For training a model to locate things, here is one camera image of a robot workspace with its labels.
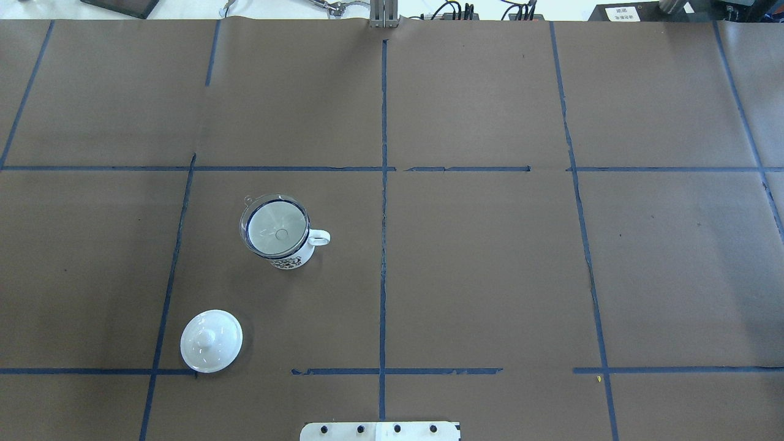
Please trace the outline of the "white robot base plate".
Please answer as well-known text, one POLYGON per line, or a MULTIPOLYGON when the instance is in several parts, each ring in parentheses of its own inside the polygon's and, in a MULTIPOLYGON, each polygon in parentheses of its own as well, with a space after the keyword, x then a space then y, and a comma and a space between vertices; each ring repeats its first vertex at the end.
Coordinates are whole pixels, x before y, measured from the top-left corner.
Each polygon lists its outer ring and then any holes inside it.
POLYGON ((308 423, 300 440, 461 440, 450 421, 360 421, 308 423))

